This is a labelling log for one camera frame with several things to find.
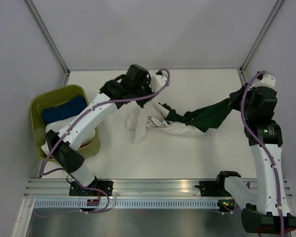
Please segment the white green raglan t-shirt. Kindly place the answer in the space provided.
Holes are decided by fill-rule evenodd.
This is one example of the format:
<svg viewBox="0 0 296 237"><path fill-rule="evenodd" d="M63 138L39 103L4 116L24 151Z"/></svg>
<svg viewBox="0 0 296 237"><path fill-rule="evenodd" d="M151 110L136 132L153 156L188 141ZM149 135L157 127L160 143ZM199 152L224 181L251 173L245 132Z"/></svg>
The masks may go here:
<svg viewBox="0 0 296 237"><path fill-rule="evenodd" d="M137 106L126 119L126 128L135 131L134 143L140 142L148 128L181 136L201 136L218 129L232 111L230 99L180 115L168 104L148 102Z"/></svg>

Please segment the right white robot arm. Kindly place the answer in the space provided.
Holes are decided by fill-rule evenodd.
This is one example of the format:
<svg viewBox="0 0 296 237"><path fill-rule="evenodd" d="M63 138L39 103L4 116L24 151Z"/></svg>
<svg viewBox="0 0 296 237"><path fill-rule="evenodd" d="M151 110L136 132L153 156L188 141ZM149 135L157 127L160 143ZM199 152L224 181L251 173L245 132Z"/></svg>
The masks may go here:
<svg viewBox="0 0 296 237"><path fill-rule="evenodd" d="M258 192L254 195L234 171L220 172L215 188L233 197L246 232L284 236L296 230L296 216L288 205L282 176L282 131L273 120L276 95L270 87L249 88L248 84L229 95L229 106L241 114L254 157Z"/></svg>

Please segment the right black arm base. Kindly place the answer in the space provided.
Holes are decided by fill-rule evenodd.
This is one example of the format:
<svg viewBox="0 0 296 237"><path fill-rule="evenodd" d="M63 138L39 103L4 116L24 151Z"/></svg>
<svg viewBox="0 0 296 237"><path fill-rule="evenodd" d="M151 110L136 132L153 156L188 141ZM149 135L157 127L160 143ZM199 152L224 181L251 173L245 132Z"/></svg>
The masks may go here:
<svg viewBox="0 0 296 237"><path fill-rule="evenodd" d="M220 188L216 181L199 181L194 187L200 191L202 197L231 197L231 194Z"/></svg>

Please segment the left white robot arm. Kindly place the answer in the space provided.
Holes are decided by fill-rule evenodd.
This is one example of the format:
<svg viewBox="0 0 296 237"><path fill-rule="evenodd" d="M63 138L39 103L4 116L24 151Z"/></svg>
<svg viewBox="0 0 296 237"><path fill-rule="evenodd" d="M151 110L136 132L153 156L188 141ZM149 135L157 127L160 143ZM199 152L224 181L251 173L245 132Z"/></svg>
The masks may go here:
<svg viewBox="0 0 296 237"><path fill-rule="evenodd" d="M81 185L88 196L97 192L95 175L87 168L84 157L78 153L82 142L104 119L121 106L136 98L143 105L153 94L151 76L147 69L133 64L125 74L107 81L92 102L72 122L59 131L49 130L46 142L48 157L53 157L62 168Z"/></svg>

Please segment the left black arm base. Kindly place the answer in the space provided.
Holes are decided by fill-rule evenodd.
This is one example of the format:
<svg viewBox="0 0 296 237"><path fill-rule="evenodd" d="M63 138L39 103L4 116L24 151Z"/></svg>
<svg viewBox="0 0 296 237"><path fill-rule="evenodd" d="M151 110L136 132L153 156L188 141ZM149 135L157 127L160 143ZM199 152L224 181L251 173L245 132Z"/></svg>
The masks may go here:
<svg viewBox="0 0 296 237"><path fill-rule="evenodd" d="M76 181L71 182L69 196L77 197L96 197L98 195L104 196L106 193L111 197L113 191L113 181L96 180L92 182L87 188L83 188Z"/></svg>

